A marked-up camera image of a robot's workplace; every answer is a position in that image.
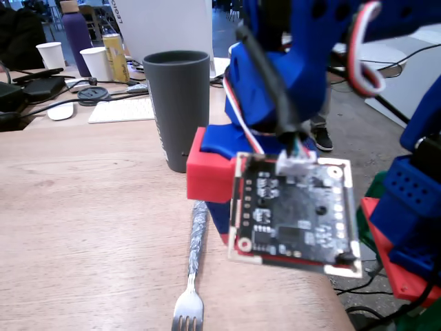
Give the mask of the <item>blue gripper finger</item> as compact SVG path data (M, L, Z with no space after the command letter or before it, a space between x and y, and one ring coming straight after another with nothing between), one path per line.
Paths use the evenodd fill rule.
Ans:
M207 202L206 205L222 242L227 245L230 225L230 202Z

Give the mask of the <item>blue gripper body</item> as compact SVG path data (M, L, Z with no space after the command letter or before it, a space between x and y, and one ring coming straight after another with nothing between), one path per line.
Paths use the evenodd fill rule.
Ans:
M310 123L316 145L323 151L327 150L325 65L313 63L292 51L268 52L267 56L283 78L297 119ZM275 104L244 46L237 45L232 49L232 58L225 76L250 132L267 154L278 154L285 146L273 135L279 120ZM231 120L230 124L207 126L201 143L202 152L232 159L238 152L253 151L230 103L225 104L225 112Z

